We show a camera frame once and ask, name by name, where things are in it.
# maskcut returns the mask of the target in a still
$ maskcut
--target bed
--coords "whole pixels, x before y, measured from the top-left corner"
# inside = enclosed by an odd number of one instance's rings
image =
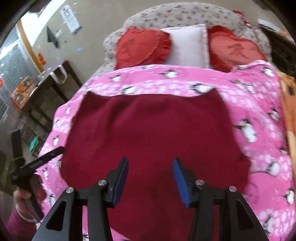
[[[259,29],[246,25],[240,16],[229,10],[196,2],[164,4],[144,10],[130,17],[121,29],[105,39],[104,65],[68,103],[58,108],[52,132],[39,155],[66,144],[71,120],[88,91],[102,96],[145,93],[196,96],[217,88],[229,107],[236,141],[251,160],[244,197],[269,239],[284,240],[295,223],[295,191],[293,169],[286,144],[280,83],[276,69],[270,63],[255,61],[238,66],[230,73],[170,65],[137,66],[113,71],[116,64],[116,42],[128,27],[163,28],[200,23],[206,23],[207,26],[222,25],[233,30],[239,37],[251,39],[271,61],[266,36]],[[193,79],[192,76],[200,76],[197,75],[200,71],[206,72],[209,77]],[[133,77],[143,72],[146,79]],[[43,177],[48,196],[42,204],[45,214],[68,187],[59,174],[60,166],[61,156],[37,172]],[[86,239],[86,220],[83,233]],[[116,241],[129,238],[115,230],[112,230],[112,235]]]

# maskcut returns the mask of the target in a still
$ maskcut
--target hand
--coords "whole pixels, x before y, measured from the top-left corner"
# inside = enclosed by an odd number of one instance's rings
[[[43,200],[46,198],[46,192],[43,189],[41,183],[41,177],[37,174],[34,174],[32,178],[36,178],[36,181],[38,182],[37,188],[36,188],[36,200],[39,204],[43,202]],[[27,205],[24,202],[24,199],[29,199],[31,197],[31,193],[23,190],[23,189],[17,189],[13,193],[13,199],[15,200],[16,204],[18,205],[18,210],[27,219],[33,219],[30,210],[28,209]]]

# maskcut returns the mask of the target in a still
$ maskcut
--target pillow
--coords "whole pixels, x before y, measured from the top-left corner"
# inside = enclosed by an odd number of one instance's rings
[[[161,30],[169,33],[173,42],[165,64],[209,68],[209,48],[205,24]]]
[[[208,38],[210,63],[215,70],[229,72],[237,65],[246,65],[254,60],[267,61],[253,41],[239,38],[225,27],[208,29]]]
[[[129,28],[117,42],[115,69],[163,64],[171,46],[168,33],[158,29]]]

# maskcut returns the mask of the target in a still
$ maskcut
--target pink sleeve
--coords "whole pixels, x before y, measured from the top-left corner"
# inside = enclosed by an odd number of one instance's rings
[[[19,241],[30,241],[36,233],[36,224],[23,220],[15,208],[12,210],[5,227],[10,235]]]

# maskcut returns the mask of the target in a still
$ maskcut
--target white paper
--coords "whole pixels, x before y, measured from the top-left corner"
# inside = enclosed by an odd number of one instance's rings
[[[60,12],[70,32],[72,34],[76,34],[80,30],[81,26],[76,16],[74,15],[72,9],[70,8],[70,6],[69,5],[64,6]]]

